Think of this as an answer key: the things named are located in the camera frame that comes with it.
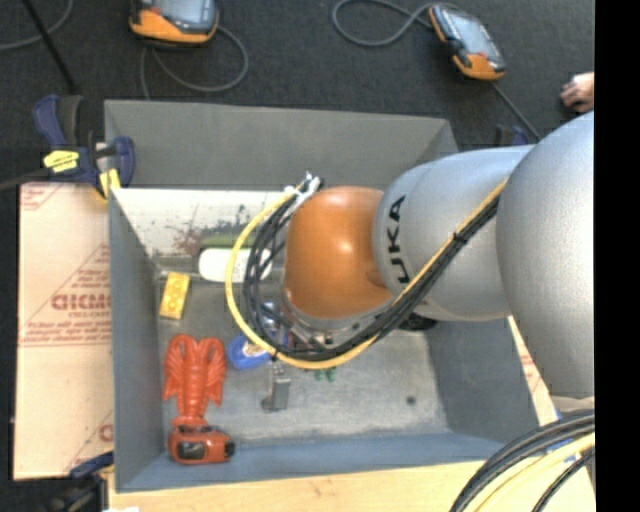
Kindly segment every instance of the black cable on floor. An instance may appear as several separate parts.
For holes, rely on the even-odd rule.
[[[380,39],[377,41],[359,39],[357,37],[352,36],[346,30],[344,30],[340,25],[340,23],[338,22],[338,11],[342,9],[345,5],[354,4],[354,3],[367,3],[367,4],[379,5],[387,9],[391,9],[392,11],[399,12],[400,14],[407,16],[408,19],[404,23],[404,25],[402,25],[396,32],[394,32],[391,36],[385,39]],[[331,10],[331,22],[335,26],[336,30],[340,33],[340,35],[342,35],[345,39],[351,41],[354,44],[357,44],[360,46],[368,46],[368,47],[386,46],[400,39],[404,35],[404,33],[411,28],[411,26],[414,23],[418,23],[428,30],[433,30],[433,27],[431,26],[431,22],[420,18],[420,15],[423,12],[427,11],[429,7],[431,7],[432,5],[434,4],[433,3],[425,4],[422,7],[419,7],[418,9],[416,9],[412,13],[394,3],[386,2],[385,0],[341,0]]]
[[[205,85],[197,85],[197,84],[187,82],[186,80],[177,76],[173,71],[171,71],[167,67],[167,65],[162,61],[162,59],[158,55],[158,52],[155,50],[155,48],[151,48],[151,54],[153,55],[158,65],[162,68],[162,70],[167,75],[169,75],[169,77],[171,77],[172,80],[182,85],[183,87],[186,87],[187,89],[191,89],[193,91],[198,91],[198,92],[204,92],[204,93],[217,93],[217,92],[227,91],[232,87],[235,87],[238,83],[240,83],[244,79],[244,77],[247,75],[249,71],[249,54],[247,53],[247,49],[245,48],[242,41],[240,41],[240,39],[238,39],[231,31],[221,26],[218,26],[217,31],[221,32],[226,37],[228,37],[238,47],[238,49],[242,53],[242,68],[240,69],[240,72],[238,73],[238,75],[233,80],[227,83],[224,83],[221,85],[205,86]],[[149,87],[147,86],[146,73],[145,73],[146,56],[147,56],[147,47],[145,47],[142,50],[142,55],[140,56],[140,83],[142,85],[142,91],[143,91],[144,97],[146,99],[151,99],[151,94],[149,93]]]
[[[74,0],[69,0],[67,2],[67,7],[65,8],[64,12],[62,13],[62,16],[60,16],[58,21],[56,21],[53,25],[45,29],[47,34],[49,35],[53,34],[56,30],[58,30],[62,25],[64,25],[67,22],[67,20],[71,16],[71,11],[73,11],[73,2]],[[0,44],[0,52],[16,50],[18,48],[24,48],[25,46],[29,46],[31,44],[38,43],[40,41],[42,41],[42,35],[38,34],[33,37],[21,39],[20,41]]]
[[[522,112],[520,112],[520,109],[518,109],[518,107],[515,106],[515,104],[509,99],[509,97],[504,93],[502,88],[500,88],[500,86],[498,86],[496,82],[491,82],[491,85],[493,86],[494,90],[498,93],[498,95],[502,98],[502,100],[511,109],[511,112],[513,112],[515,116],[518,119],[520,119],[522,124],[524,124],[527,127],[527,129],[531,132],[531,134],[536,138],[536,141],[539,142],[542,137],[540,136],[538,131],[531,125],[531,123],[525,117],[525,115]]]

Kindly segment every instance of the cardboard sheet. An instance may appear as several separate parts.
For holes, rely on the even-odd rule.
[[[19,243],[17,480],[113,447],[106,201],[86,185],[24,185]]]

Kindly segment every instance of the yellow lego brick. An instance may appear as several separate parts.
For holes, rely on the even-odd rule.
[[[164,285],[162,301],[160,302],[160,316],[180,319],[184,309],[184,301],[189,289],[190,278],[186,274],[169,272]]]

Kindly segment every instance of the metal bracket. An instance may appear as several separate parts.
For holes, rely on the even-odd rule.
[[[269,362],[269,395],[262,399],[261,405],[266,412],[281,411],[289,402],[291,377],[287,377],[281,361]]]

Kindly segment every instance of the zip tie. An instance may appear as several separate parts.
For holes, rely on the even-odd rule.
[[[301,186],[293,187],[291,185],[287,185],[284,188],[285,193],[296,196],[296,201],[292,205],[293,210],[297,210],[302,203],[315,194],[321,185],[322,180],[317,176],[313,176],[309,171],[307,171],[307,175],[305,176]]]

